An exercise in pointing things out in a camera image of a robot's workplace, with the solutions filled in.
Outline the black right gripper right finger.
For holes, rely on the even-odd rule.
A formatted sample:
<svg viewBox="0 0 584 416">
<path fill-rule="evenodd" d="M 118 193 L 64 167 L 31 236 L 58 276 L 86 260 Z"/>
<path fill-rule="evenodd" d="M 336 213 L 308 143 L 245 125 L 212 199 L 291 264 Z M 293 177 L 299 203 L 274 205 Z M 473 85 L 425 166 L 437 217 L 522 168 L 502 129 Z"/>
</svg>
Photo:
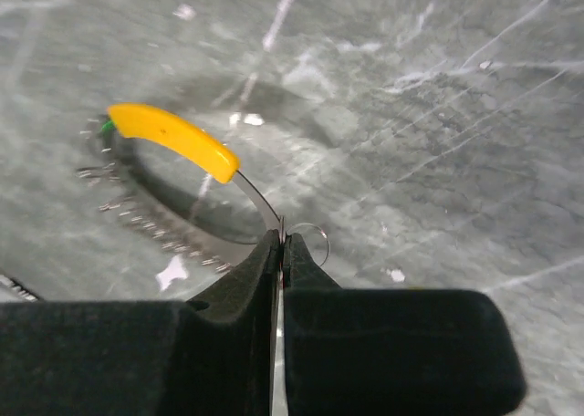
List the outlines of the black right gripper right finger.
<svg viewBox="0 0 584 416">
<path fill-rule="evenodd" d="M 292 415 L 506 415 L 527 395 L 507 323 L 465 289 L 339 286 L 298 234 L 284 245 Z"/>
</svg>

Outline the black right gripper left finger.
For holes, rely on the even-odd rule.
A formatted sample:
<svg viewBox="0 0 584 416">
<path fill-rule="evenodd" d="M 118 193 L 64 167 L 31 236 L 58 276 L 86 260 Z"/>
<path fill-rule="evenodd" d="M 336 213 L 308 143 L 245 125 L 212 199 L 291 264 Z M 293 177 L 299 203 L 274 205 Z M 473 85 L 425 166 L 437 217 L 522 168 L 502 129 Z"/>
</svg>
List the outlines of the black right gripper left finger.
<svg viewBox="0 0 584 416">
<path fill-rule="evenodd" d="M 4 415 L 267 415 L 279 237 L 186 301 L 1 306 Z"/>
</svg>

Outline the large keyring with yellow handle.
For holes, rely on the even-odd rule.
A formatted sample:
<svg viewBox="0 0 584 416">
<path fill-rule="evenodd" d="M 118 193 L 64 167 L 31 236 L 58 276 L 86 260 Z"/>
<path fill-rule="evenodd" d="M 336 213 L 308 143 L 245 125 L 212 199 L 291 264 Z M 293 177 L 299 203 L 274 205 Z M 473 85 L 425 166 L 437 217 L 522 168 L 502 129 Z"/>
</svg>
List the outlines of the large keyring with yellow handle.
<svg viewBox="0 0 584 416">
<path fill-rule="evenodd" d="M 138 163 L 130 157 L 134 140 L 162 146 L 202 168 L 217 182 L 235 184 L 254 204 L 267 230 L 284 231 L 282 218 L 240 172 L 237 156 L 188 120 L 147 104 L 118 103 L 109 106 L 105 121 L 91 122 L 84 134 L 101 164 L 79 168 L 77 176 L 95 182 L 118 182 L 126 190 L 102 204 L 100 210 L 119 210 L 120 219 L 159 241 L 165 251 L 197 258 L 202 265 L 214 266 L 216 272 L 223 273 L 243 262 L 255 245 L 211 234 L 165 204 L 137 174 Z"/>
</svg>

